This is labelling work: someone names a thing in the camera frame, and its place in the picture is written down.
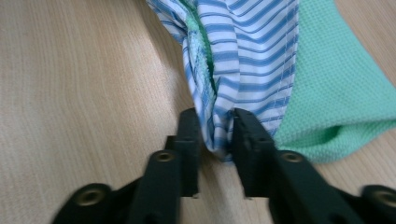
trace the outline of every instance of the green waffle cloth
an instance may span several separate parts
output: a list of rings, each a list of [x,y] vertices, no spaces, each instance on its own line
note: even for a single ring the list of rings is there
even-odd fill
[[[396,127],[396,90],[333,0],[300,0],[299,47],[277,147],[313,162],[339,160]]]

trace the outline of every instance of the blue and white striped fabric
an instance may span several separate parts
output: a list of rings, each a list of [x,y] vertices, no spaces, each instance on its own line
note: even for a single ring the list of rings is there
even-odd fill
[[[223,161],[235,107],[275,134],[295,73],[298,0],[148,0],[183,46],[185,73],[207,148]]]

